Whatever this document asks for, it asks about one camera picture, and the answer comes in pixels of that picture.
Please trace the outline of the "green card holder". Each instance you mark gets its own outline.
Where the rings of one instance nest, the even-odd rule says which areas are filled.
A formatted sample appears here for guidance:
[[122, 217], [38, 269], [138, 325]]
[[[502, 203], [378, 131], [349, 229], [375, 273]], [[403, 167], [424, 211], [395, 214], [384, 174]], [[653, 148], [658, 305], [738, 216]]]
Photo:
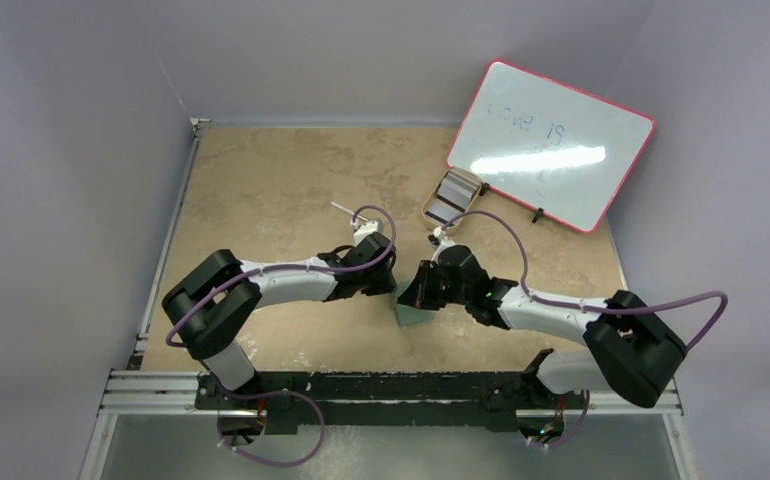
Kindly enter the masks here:
[[400, 328], [408, 328], [434, 319], [436, 312], [405, 306], [398, 303], [398, 298], [408, 288], [408, 282], [400, 282], [391, 294], [391, 308], [394, 312], [397, 325]]

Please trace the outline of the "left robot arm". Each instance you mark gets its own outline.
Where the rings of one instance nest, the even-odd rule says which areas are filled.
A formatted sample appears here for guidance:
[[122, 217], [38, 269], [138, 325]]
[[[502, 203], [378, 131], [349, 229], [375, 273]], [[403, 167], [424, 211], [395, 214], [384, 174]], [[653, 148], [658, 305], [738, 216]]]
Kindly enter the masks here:
[[395, 255], [393, 242], [378, 231], [291, 263], [245, 262], [217, 250], [163, 297], [162, 310], [173, 325], [167, 342], [200, 362], [233, 408], [248, 408], [258, 399], [259, 382], [236, 337], [251, 314], [285, 303], [389, 294], [396, 288]]

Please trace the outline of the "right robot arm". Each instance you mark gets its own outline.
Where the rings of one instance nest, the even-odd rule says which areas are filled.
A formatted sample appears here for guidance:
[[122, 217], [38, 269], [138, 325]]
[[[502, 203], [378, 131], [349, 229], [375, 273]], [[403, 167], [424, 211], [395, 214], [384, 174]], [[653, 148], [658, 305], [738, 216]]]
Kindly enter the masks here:
[[687, 356], [685, 343], [636, 295], [617, 291], [609, 299], [576, 300], [527, 291], [518, 282], [491, 277], [464, 245], [423, 260], [397, 304], [437, 311], [455, 304], [478, 323], [503, 330], [528, 330], [580, 345], [552, 351], [522, 381], [525, 399], [545, 407], [561, 394], [612, 391], [627, 402], [651, 408]]

